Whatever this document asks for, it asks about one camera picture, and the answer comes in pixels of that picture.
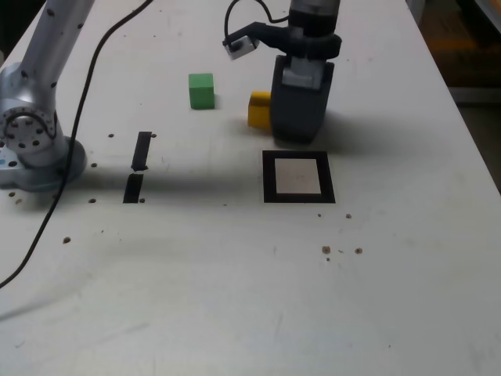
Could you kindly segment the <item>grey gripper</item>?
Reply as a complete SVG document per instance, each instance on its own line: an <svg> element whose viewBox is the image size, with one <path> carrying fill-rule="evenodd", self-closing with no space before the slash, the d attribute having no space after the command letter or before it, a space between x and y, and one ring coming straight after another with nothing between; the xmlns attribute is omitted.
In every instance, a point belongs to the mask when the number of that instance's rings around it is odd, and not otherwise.
<svg viewBox="0 0 501 376"><path fill-rule="evenodd" d="M272 79L270 120L276 139L311 143L320 130L334 64L277 56Z"/></svg>

